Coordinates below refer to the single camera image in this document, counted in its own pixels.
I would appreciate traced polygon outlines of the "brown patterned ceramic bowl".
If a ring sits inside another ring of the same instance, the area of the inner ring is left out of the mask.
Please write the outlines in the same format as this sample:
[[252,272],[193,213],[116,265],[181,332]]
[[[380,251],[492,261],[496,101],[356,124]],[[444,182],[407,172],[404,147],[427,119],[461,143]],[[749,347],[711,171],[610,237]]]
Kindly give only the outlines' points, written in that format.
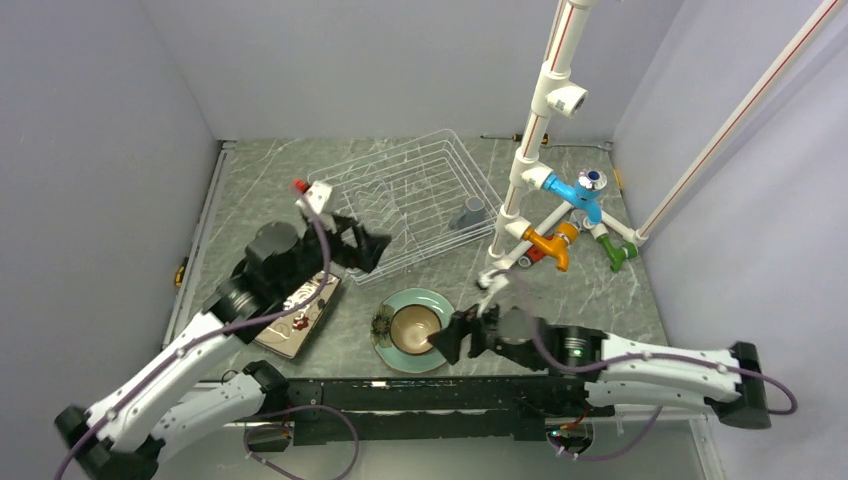
[[428,337],[442,328],[439,316],[423,305],[409,305],[398,310],[390,322],[390,340],[401,352],[423,355],[433,346]]

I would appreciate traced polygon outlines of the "grey dotted ceramic mug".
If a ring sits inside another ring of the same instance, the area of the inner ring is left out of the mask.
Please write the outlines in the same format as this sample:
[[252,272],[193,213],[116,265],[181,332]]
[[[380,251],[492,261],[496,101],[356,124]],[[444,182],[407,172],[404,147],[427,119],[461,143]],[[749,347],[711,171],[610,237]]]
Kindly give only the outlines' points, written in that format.
[[448,228],[455,231],[469,230],[486,220],[486,208],[480,197],[472,196],[465,200],[459,211],[448,222]]

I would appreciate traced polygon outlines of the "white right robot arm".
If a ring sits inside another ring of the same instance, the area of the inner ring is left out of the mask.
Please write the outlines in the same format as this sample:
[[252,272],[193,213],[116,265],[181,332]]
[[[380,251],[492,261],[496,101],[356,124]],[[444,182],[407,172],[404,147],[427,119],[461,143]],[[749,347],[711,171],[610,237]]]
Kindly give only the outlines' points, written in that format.
[[721,424],[768,429],[771,412],[754,344],[737,341],[726,349],[686,350],[627,339],[576,325],[551,325],[513,307],[493,305],[451,315],[429,335],[429,343],[451,364],[490,351],[532,371],[565,379],[551,388],[557,411],[574,415],[587,404],[686,408],[712,412]]

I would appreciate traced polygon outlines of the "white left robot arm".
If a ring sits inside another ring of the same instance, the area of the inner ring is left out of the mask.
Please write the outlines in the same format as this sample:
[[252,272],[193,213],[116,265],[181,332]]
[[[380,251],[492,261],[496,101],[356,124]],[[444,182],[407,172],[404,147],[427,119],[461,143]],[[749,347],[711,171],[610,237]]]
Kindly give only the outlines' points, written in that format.
[[183,399],[204,374],[247,346],[315,276],[324,287],[331,264],[373,271],[391,243],[357,220],[331,215],[326,229],[305,216],[304,232],[286,222],[260,228],[242,260],[168,347],[131,380],[89,407],[70,405],[54,420],[68,448],[55,478],[76,462],[91,479],[150,479],[166,459],[231,421],[272,420],[290,406],[289,382],[254,361],[216,389]]

